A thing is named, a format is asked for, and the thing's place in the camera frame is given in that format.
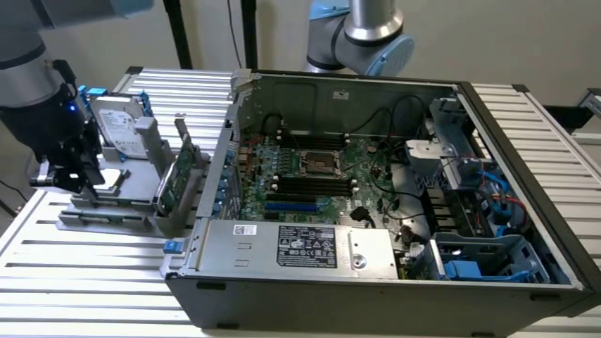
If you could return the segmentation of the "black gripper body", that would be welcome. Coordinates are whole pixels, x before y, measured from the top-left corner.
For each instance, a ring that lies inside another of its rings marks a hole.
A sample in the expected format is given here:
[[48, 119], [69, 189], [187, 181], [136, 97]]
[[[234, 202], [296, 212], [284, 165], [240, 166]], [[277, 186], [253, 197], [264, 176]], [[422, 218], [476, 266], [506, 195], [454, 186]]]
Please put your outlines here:
[[28, 180], [32, 188], [96, 194], [95, 187], [104, 183], [97, 122], [84, 115], [75, 100], [56, 94], [32, 106], [3, 107], [1, 121], [16, 140], [33, 151], [36, 165]]

